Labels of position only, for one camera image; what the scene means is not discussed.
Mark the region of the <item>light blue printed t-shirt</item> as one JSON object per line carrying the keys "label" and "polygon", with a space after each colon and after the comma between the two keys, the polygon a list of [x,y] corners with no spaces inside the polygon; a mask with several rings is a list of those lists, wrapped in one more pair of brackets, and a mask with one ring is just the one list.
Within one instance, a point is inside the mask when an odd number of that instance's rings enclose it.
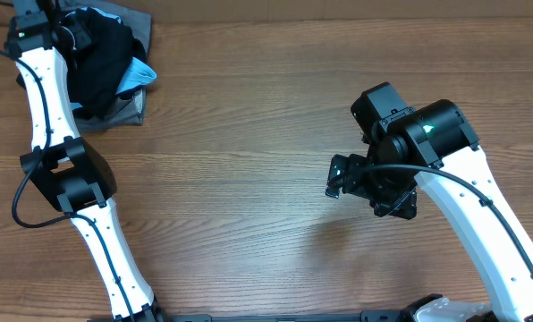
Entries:
{"label": "light blue printed t-shirt", "polygon": [[[94,8],[107,17],[115,18],[124,25],[132,29],[132,34],[145,47],[148,54],[148,45],[151,33],[151,15],[131,10],[129,8],[99,8],[97,6],[83,6],[80,8]],[[133,93],[139,89],[145,88],[147,85],[157,79],[156,72],[147,64],[147,60],[143,63],[139,59],[134,58],[128,70],[125,72],[123,80],[121,81],[118,90],[117,98],[129,99]],[[72,109],[82,109],[78,103],[71,101]]]}

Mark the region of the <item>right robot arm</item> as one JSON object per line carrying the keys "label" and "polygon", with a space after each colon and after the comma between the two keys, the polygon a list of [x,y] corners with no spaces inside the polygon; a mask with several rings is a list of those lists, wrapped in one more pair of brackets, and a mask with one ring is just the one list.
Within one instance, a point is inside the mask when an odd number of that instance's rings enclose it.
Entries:
{"label": "right robot arm", "polygon": [[407,105],[389,83],[365,90],[351,114],[365,156],[332,158],[326,195],[352,194],[376,216],[412,219],[425,192],[470,256],[488,303],[431,294],[389,312],[396,321],[533,321],[533,241],[501,193],[478,135],[452,101]]}

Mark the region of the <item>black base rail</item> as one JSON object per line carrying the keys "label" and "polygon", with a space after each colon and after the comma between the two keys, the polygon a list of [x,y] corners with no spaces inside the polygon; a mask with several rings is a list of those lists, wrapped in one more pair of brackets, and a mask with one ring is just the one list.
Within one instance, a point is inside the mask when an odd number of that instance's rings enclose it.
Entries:
{"label": "black base rail", "polygon": [[279,316],[213,317],[208,314],[167,316],[138,313],[133,318],[94,318],[94,321],[123,322],[396,322],[404,321],[403,313],[394,309],[370,309],[357,314],[311,314]]}

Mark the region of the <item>black t-shirt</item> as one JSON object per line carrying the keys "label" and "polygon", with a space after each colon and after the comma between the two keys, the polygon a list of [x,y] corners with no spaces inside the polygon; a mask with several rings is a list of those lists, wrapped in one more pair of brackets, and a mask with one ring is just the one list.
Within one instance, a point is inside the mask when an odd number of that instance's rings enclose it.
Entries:
{"label": "black t-shirt", "polygon": [[147,52],[130,27],[94,8],[77,9],[64,20],[78,22],[89,36],[71,54],[73,67],[67,76],[70,100],[82,106],[82,116],[103,118],[116,100],[132,60],[144,63]]}

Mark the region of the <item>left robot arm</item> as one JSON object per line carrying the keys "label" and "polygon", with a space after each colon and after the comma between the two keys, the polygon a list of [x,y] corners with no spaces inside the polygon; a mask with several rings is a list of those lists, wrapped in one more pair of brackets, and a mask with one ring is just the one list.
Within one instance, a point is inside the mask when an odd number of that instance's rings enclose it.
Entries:
{"label": "left robot arm", "polygon": [[30,104],[31,151],[21,156],[25,173],[13,198],[13,220],[24,228],[18,203],[32,182],[59,216],[41,227],[72,222],[86,242],[105,285],[114,321],[165,321],[167,315],[142,276],[123,234],[114,195],[114,174],[77,129],[68,91],[69,65],[61,47],[74,44],[55,26],[50,1],[15,1],[5,43]]}

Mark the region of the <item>folded grey t-shirt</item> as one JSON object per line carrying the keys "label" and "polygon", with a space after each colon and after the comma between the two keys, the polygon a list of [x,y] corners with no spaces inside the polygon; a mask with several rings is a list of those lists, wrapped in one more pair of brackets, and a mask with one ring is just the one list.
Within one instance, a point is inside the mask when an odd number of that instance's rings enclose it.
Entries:
{"label": "folded grey t-shirt", "polygon": [[[99,8],[129,8],[121,4],[115,4],[109,1],[88,1],[88,0],[74,0],[74,1],[61,1],[59,5],[62,7],[63,17],[80,7],[83,6],[97,6]],[[90,131],[106,131],[110,128],[136,124],[141,125],[143,123],[146,112],[146,95],[147,86],[143,89],[137,90],[131,95],[129,99],[117,98],[108,109],[108,114],[103,118],[96,116],[84,117],[81,115],[82,109],[72,110],[75,118],[75,122],[78,128],[84,132]]]}

